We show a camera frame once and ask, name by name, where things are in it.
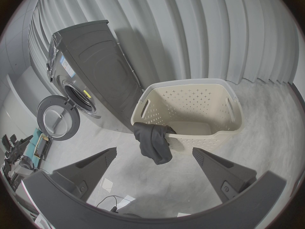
black cloth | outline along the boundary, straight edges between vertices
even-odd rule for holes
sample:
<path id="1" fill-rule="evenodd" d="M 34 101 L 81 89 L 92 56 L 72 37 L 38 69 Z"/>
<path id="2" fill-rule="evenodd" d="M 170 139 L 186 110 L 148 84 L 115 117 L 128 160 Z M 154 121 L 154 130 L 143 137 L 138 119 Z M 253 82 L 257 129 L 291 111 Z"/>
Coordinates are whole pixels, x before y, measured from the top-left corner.
<path id="1" fill-rule="evenodd" d="M 143 156 L 152 158 L 156 165 L 165 164 L 173 158 L 165 139 L 166 133 L 176 134 L 170 126 L 136 122 L 133 127 Z"/>

gray curtain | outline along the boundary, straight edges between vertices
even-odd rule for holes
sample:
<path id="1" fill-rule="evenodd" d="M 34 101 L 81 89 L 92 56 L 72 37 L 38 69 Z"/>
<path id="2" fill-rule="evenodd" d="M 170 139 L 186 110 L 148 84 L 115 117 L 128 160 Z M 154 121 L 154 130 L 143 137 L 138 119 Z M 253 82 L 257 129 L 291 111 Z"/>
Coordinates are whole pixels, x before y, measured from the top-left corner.
<path id="1" fill-rule="evenodd" d="M 142 85 L 188 78 L 292 82 L 296 25 L 280 0 L 39 0 L 30 54 L 46 78 L 51 35 L 109 21 Z"/>

gray concrete floor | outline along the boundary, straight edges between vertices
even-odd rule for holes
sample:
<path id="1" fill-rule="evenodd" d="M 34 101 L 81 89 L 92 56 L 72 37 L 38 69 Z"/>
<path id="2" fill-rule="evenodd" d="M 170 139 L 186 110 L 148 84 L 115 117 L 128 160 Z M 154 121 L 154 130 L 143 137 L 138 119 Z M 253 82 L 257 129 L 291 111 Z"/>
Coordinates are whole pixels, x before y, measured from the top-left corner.
<path id="1" fill-rule="evenodd" d="M 304 113 L 288 85 L 245 79 L 239 85 L 229 84 L 241 103 L 245 127 L 214 154 L 256 170 L 257 178 L 271 170 L 287 180 L 280 199 L 257 227 L 264 228 L 289 200 L 303 169 Z M 146 218 L 194 214 L 221 204 L 192 156 L 173 154 L 170 162 L 157 166 L 141 155 L 132 134 L 99 128 L 83 114 L 77 134 L 66 141 L 54 141 L 41 168 L 51 173 L 110 147 L 117 147 L 117 157 L 88 199 L 89 204 L 97 205 L 109 195 L 129 195 L 135 200 L 119 211 Z M 111 192 L 103 188 L 105 179 L 113 183 Z M 110 210 L 114 205 L 115 199 L 110 197 L 99 208 Z"/>

sofa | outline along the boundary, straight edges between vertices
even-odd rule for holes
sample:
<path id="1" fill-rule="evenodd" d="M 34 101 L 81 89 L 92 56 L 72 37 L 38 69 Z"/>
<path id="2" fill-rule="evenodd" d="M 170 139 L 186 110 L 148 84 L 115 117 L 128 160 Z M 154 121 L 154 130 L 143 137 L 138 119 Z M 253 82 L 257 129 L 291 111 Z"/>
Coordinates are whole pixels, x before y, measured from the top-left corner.
<path id="1" fill-rule="evenodd" d="M 37 128 L 35 128 L 33 137 L 30 140 L 30 143 L 27 145 L 27 148 L 24 151 L 24 155 L 28 156 L 32 160 L 34 167 L 37 167 L 38 163 L 39 163 L 39 158 L 34 155 L 34 152 L 35 152 L 36 144 L 37 144 L 41 134 L 42 134 L 42 132 L 40 130 L 38 130 Z"/>

laundry basket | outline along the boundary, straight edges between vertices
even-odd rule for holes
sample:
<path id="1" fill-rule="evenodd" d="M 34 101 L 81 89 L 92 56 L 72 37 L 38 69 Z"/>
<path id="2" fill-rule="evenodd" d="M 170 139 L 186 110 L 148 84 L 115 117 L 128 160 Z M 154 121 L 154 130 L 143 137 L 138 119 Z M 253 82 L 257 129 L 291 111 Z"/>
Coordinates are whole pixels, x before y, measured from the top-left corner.
<path id="1" fill-rule="evenodd" d="M 243 128 L 241 105 L 221 79 L 188 79 L 150 85 L 132 114 L 131 124 L 169 125 L 170 149 L 192 154 L 193 147 L 209 152 Z"/>

